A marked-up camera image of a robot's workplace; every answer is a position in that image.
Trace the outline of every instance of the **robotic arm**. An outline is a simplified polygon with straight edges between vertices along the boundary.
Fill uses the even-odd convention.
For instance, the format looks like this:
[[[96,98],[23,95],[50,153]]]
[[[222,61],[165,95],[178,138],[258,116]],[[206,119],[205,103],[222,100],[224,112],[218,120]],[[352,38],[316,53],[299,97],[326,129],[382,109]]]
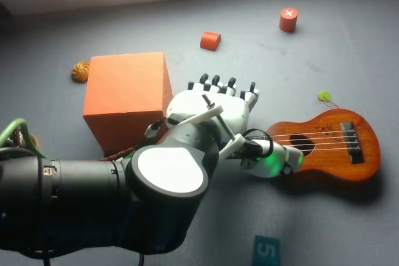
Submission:
[[[131,158],[0,161],[0,249],[36,259],[106,246],[164,254],[183,243],[218,161],[242,159],[261,177],[300,167],[299,150],[244,137],[259,97],[254,84],[238,98],[235,79],[207,80],[171,101],[169,130]],[[148,127],[147,137],[157,130]]]

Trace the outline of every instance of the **black bridge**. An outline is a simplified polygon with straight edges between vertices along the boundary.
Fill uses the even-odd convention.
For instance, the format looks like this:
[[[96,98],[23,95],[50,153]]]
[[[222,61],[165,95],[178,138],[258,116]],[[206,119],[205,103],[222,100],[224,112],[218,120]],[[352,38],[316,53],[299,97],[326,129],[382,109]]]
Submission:
[[[353,122],[341,123],[341,130],[344,133],[345,144],[352,164],[364,163],[362,147]]]

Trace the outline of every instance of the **number 5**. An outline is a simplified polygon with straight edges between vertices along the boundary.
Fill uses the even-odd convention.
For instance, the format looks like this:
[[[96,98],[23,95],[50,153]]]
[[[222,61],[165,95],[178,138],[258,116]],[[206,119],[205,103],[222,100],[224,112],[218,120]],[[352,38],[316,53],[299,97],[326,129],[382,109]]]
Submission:
[[[259,243],[259,245],[257,246],[257,253],[258,255],[260,255],[261,257],[268,257],[269,254],[272,258],[274,258],[275,255],[275,247],[274,245],[271,244],[263,244],[263,243]]]

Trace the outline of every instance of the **ukulele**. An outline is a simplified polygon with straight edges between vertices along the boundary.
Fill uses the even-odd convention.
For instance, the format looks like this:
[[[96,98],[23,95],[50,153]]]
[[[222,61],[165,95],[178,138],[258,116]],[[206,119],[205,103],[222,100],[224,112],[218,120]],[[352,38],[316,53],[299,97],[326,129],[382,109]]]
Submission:
[[[297,172],[318,170],[363,181],[380,167],[380,146],[372,127],[350,110],[332,109],[304,123],[283,121],[267,132],[276,143],[303,152],[304,162]]]

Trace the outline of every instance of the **gray cloth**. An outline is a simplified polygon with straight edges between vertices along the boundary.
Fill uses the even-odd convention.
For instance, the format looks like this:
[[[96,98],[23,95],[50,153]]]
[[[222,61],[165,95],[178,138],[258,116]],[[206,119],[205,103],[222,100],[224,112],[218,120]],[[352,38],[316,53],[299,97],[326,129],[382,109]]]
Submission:
[[[299,11],[293,34],[278,27],[285,6]],[[398,16],[398,0],[195,0],[25,17],[0,33],[0,128],[24,117],[49,156],[101,157],[82,118],[85,85],[70,79],[76,62],[95,55],[165,51],[174,93],[205,72],[234,76],[239,89],[256,81],[250,127],[263,129],[324,112],[316,95],[329,90],[379,138],[381,174],[369,189],[284,186],[221,163],[185,243],[145,265],[251,265],[255,235],[280,239],[282,266],[396,265]],[[216,52],[200,49],[203,31],[222,35]],[[52,261],[136,263],[138,254],[114,248]],[[1,252],[0,264],[41,262]]]

